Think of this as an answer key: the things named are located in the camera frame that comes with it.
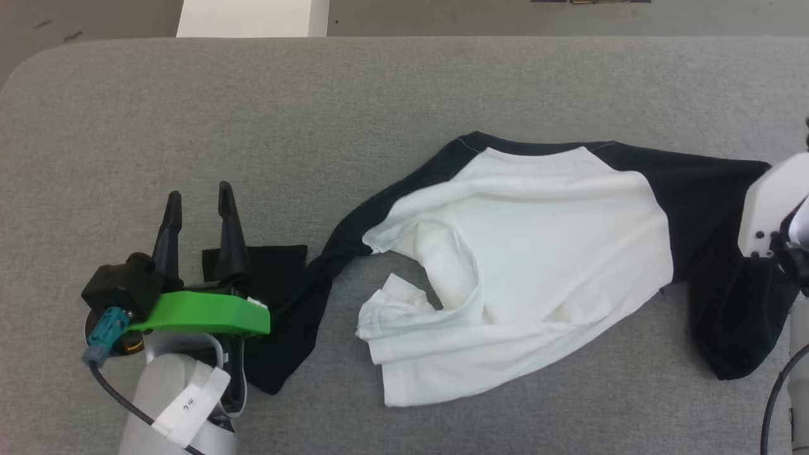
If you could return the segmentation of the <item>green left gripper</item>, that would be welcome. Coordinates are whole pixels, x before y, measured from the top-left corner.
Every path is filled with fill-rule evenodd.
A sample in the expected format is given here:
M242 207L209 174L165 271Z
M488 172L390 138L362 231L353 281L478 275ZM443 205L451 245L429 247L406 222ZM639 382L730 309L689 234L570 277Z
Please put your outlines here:
M161 287L125 307L129 331L168 331L255 337L271 333L271 313L235 287L248 287L252 269L245 234L230 183L219 183L221 238L212 282L184 286L179 277L179 233L182 202L179 191L168 195L151 258Z

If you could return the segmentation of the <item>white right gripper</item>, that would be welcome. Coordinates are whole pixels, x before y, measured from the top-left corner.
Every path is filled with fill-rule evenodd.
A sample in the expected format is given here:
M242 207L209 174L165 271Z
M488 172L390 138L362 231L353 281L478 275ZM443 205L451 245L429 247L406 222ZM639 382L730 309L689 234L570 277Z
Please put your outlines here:
M771 251L770 234L807 199L807 172L808 153L798 153L772 165L748 188L738 236L743 256L764 257Z

